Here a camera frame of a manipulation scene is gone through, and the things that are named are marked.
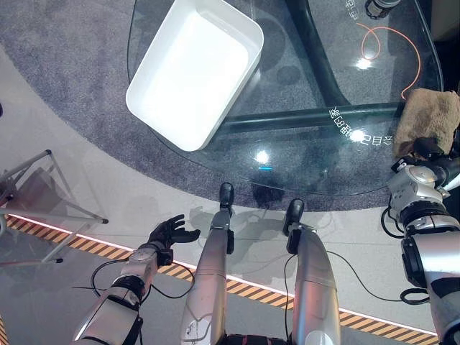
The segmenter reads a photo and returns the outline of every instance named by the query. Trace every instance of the gray carpet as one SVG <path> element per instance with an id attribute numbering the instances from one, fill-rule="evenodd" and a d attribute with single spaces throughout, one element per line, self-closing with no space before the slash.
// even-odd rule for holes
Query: gray carpet
<path id="1" fill-rule="evenodd" d="M 155 1 L 155 6 L 147 6 L 151 1 L 138 1 L 129 56 L 132 71 L 171 4 L 170 0 Z M 230 2 L 252 15 L 265 34 L 260 81 L 255 87 L 249 83 L 230 116 L 322 107 L 315 83 L 309 82 L 314 80 L 311 66 L 305 50 L 299 49 L 300 38 L 284 2 Z M 165 140 L 132 116 L 124 103 L 133 0 L 0 0 L 0 5 L 0 43 L 30 85 L 77 132 L 141 173 L 211 199 L 228 180 L 236 189 L 235 202 L 243 206 L 285 209 L 294 197 L 305 199 L 311 211 L 386 204 L 384 185 L 391 176 L 393 160 L 390 147 L 350 144 L 334 126 L 239 134 L 220 131 L 200 152 L 178 154 L 170 149 Z M 322 8 L 312 8 L 312 12 L 323 27 L 338 21 L 336 14 L 325 13 Z M 413 30 L 411 34 L 418 45 L 426 46 L 421 32 Z M 326 50 L 334 47 L 334 42 L 322 39 Z M 401 49 L 398 44 L 390 48 L 390 52 Z M 379 103 L 382 91 L 388 91 L 385 101 L 397 101 L 404 73 L 413 71 L 413 61 L 408 61 L 402 68 L 404 73 L 393 69 L 392 64 L 390 71 L 376 68 L 373 73 L 350 77 L 339 59 L 342 54 L 346 60 L 346 53 L 335 53 L 331 58 L 333 69 L 337 69 L 334 73 L 353 104 Z M 430 70 L 432 59 L 424 64 Z M 431 74 L 422 75 L 421 85 L 436 88 Z M 360 126 L 372 133 L 391 135 L 396 123 L 363 121 Z M 270 152 L 275 162 L 272 171 L 258 170 L 255 165 L 252 157 L 260 150 Z"/>

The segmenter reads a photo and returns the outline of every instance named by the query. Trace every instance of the metallic silver robot limb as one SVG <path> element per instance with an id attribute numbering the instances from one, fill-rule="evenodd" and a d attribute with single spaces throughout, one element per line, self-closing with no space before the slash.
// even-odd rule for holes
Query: metallic silver robot limb
<path id="1" fill-rule="evenodd" d="M 287 250 L 297 254 L 291 344 L 339 345 L 340 318 L 337 288 L 326 249 L 314 229 L 302 224 L 303 201 L 291 201 L 283 232 Z"/>
<path id="2" fill-rule="evenodd" d="M 182 345 L 227 344 L 232 337 L 225 334 L 226 255 L 233 252 L 233 233 L 229 228 L 232 201 L 233 188 L 224 183 L 221 210 L 211 223 L 195 285 L 187 297 L 180 327 Z M 283 228 L 289 236 L 288 251 L 299 258 L 290 344 L 339 345 L 339 306 L 331 264 L 316 233 L 300 223 L 302 212 L 303 202 L 292 201 Z M 280 339 L 270 341 L 281 344 Z"/>
<path id="3" fill-rule="evenodd" d="M 161 223 L 121 269 L 121 274 L 89 310 L 73 337 L 75 345 L 134 345 L 142 327 L 139 308 L 158 267 L 173 262 L 175 242 L 193 242 L 199 230 L 179 228 L 183 215 Z"/>
<path id="4" fill-rule="evenodd" d="M 402 158 L 388 182 L 390 208 L 404 226 L 405 274 L 426 289 L 442 344 L 460 345 L 460 223 L 443 205 L 449 196 L 443 186 L 459 174 L 460 159 L 449 159 L 429 139 L 417 139 L 415 148 L 429 161 Z"/>
<path id="5" fill-rule="evenodd" d="M 121 275 L 104 291 L 77 328 L 72 344 L 135 343 L 142 327 L 139 317 L 142 297 L 157 272 L 157 251 L 164 248 L 159 242 L 143 244 L 129 257 Z"/>
<path id="6" fill-rule="evenodd" d="M 233 187 L 221 186 L 221 207 L 211 222 L 208 239 L 188 293 L 180 327 L 182 345 L 218 344 L 225 335 L 226 255 L 233 252 L 230 230 Z"/>

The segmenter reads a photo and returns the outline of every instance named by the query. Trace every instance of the orange cable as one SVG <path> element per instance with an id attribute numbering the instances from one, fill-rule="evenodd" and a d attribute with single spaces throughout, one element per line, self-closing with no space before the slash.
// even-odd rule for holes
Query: orange cable
<path id="1" fill-rule="evenodd" d="M 395 34 L 398 34 L 398 35 L 402 36 L 402 37 L 403 37 L 404 39 L 406 39 L 406 40 L 412 45 L 412 47 L 414 48 L 415 54 L 417 54 L 417 60 L 418 60 L 417 74 L 415 75 L 415 78 L 414 78 L 413 82 L 410 83 L 406 88 L 404 88 L 404 90 L 401 91 L 401 98 L 405 100 L 406 98 L 404 97 L 404 92 L 406 92 L 409 88 L 412 88 L 412 87 L 414 86 L 414 84 L 417 82 L 418 77 L 420 76 L 420 70 L 421 70 L 421 68 L 422 68 L 422 62 L 421 62 L 420 54 L 418 53 L 417 47 L 416 47 L 416 46 L 414 45 L 414 43 L 410 40 L 409 37 L 407 37 L 407 36 L 406 36 L 405 34 L 403 34 L 402 32 L 399 32 L 399 31 L 397 31 L 397 30 L 395 30 L 395 29 L 393 29 L 393 28 L 391 28 L 391 27 L 373 27 L 373 28 L 370 28 L 370 27 L 368 27 L 368 26 L 366 26 L 366 25 L 364 25 L 364 24 L 361 24 L 361 23 L 356 23 L 356 24 L 367 29 L 367 32 L 366 32 L 365 36 L 363 37 L 363 39 L 362 39 L 362 41 L 361 41 L 361 54 L 362 54 L 362 57 L 363 57 L 364 59 L 366 59 L 366 60 L 372 61 L 372 60 L 376 59 L 376 58 L 379 56 L 379 54 L 380 54 L 380 40 L 379 40 L 379 37 L 378 37 L 378 36 L 375 34 L 375 32 L 374 32 L 375 30 L 378 30 L 378 29 L 389 30 L 389 31 L 391 31 L 391 32 L 394 32 Z M 368 57 L 366 57 L 366 55 L 364 54 L 364 43 L 366 42 L 367 37 L 368 37 L 369 34 L 371 34 L 371 33 L 374 35 L 375 39 L 377 40 L 377 44 L 378 44 L 379 48 L 378 48 L 377 54 L 375 54 L 375 55 L 374 55 L 373 57 L 371 57 L 371 58 L 368 58 Z"/>

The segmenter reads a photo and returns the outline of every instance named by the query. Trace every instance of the black cable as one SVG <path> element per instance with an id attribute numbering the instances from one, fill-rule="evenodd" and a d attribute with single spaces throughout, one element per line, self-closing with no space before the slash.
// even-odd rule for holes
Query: black cable
<path id="1" fill-rule="evenodd" d="M 388 217 L 391 218 L 391 219 L 395 222 L 396 229 L 397 229 L 401 234 L 404 234 L 404 230 L 401 230 L 400 226 L 399 226 L 398 223 L 397 223 L 397 219 L 394 218 L 394 217 L 390 214 L 390 211 L 391 211 L 391 208 L 388 209 Z"/>
<path id="2" fill-rule="evenodd" d="M 89 287 L 89 286 L 72 286 L 72 289 L 94 290 L 92 287 Z"/>
<path id="3" fill-rule="evenodd" d="M 429 297 L 422 298 L 421 300 L 408 300 L 406 298 L 406 296 L 411 294 L 411 293 L 425 293 L 425 294 L 428 294 L 428 291 L 426 289 L 421 289 L 419 287 L 412 287 L 411 289 L 406 289 L 406 290 L 401 292 L 401 295 L 400 295 L 401 301 L 404 302 L 404 303 L 407 303 L 409 305 L 420 305 L 420 304 L 424 304 L 424 303 L 427 303 L 427 302 L 430 301 Z"/>
<path id="4" fill-rule="evenodd" d="M 150 296 L 150 291 L 152 291 L 151 285 L 149 286 L 149 292 L 145 295 L 144 299 L 141 301 L 141 304 L 143 304 L 143 302 L 145 302 L 145 300 L 148 299 L 148 297 Z"/>
<path id="5" fill-rule="evenodd" d="M 291 256 L 289 259 L 286 260 L 285 263 L 285 288 L 286 288 L 286 306 L 285 306 L 285 330 L 286 330 L 286 341 L 289 340 L 289 332 L 288 332 L 288 303 L 289 303 L 289 291 L 288 291 L 288 279 L 286 278 L 286 267 L 288 262 L 297 255 Z"/>
<path id="6" fill-rule="evenodd" d="M 375 298 L 378 298 L 379 300 L 385 300 L 387 302 L 402 302 L 402 300 L 390 300 L 389 298 L 383 298 L 383 297 L 379 297 L 377 295 L 375 295 L 374 293 L 371 293 L 369 291 L 369 289 L 366 287 L 366 285 L 364 285 L 364 283 L 362 282 L 361 278 L 358 276 L 357 274 L 357 271 L 354 270 L 353 266 L 348 262 L 347 259 L 345 259 L 344 257 L 342 257 L 340 254 L 337 254 L 337 253 L 334 253 L 334 252 L 331 252 L 331 251 L 326 251 L 328 252 L 329 254 L 333 254 L 333 255 L 336 255 L 337 257 L 340 257 L 343 261 L 345 261 L 345 263 L 351 268 L 351 270 L 353 271 L 354 275 L 356 275 L 356 278 L 358 278 L 358 281 L 359 283 L 361 284 L 361 286 L 372 296 L 374 296 Z"/>
<path id="7" fill-rule="evenodd" d="M 390 207 L 387 207 L 383 212 L 382 212 L 382 215 L 380 216 L 380 223 L 382 225 L 382 228 L 383 228 L 383 231 L 385 231 L 385 233 L 388 235 L 388 236 L 391 236 L 392 238 L 394 239 L 403 239 L 404 238 L 404 235 L 395 235 L 395 234 L 392 234 L 391 232 L 388 231 L 387 227 L 385 226 L 385 214 L 388 213 L 388 215 L 390 215 Z"/>
<path id="8" fill-rule="evenodd" d="M 190 284 L 190 287 L 187 289 L 187 291 L 185 291 L 180 296 L 169 296 L 169 295 L 165 294 L 163 291 L 161 291 L 160 289 L 158 289 L 157 287 L 155 287 L 154 285 L 150 285 L 152 288 L 154 288 L 161 295 L 165 296 L 166 298 L 171 298 L 172 300 L 177 300 L 178 298 L 184 297 L 185 295 L 187 295 L 190 292 L 190 290 L 192 290 L 193 286 L 195 285 L 195 276 L 193 275 L 192 271 L 190 271 L 190 269 L 188 267 L 184 266 L 183 264 L 178 264 L 177 262 L 175 264 L 185 268 L 190 273 L 190 275 L 192 276 L 192 283 Z"/>
<path id="9" fill-rule="evenodd" d="M 128 261 L 128 257 L 126 259 L 118 259 L 118 260 L 111 260 L 108 262 L 104 262 L 103 264 L 100 264 L 93 272 L 91 275 L 91 287 L 93 288 L 93 292 L 96 294 L 97 297 L 100 297 L 101 294 L 98 292 L 98 289 L 96 289 L 96 285 L 94 283 L 94 279 L 96 278 L 97 273 L 104 268 L 105 266 L 116 264 L 117 262 L 126 262 Z"/>

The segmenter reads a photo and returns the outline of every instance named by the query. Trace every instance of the black glove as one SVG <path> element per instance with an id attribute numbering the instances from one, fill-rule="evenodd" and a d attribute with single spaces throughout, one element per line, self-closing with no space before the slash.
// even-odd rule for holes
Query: black glove
<path id="1" fill-rule="evenodd" d="M 160 225 L 150 233 L 148 242 L 161 242 L 166 248 L 170 248 L 174 243 L 196 241 L 200 236 L 200 230 L 186 231 L 185 228 L 180 228 L 179 226 L 185 224 L 181 219 L 184 219 L 183 214 L 160 223 Z"/>

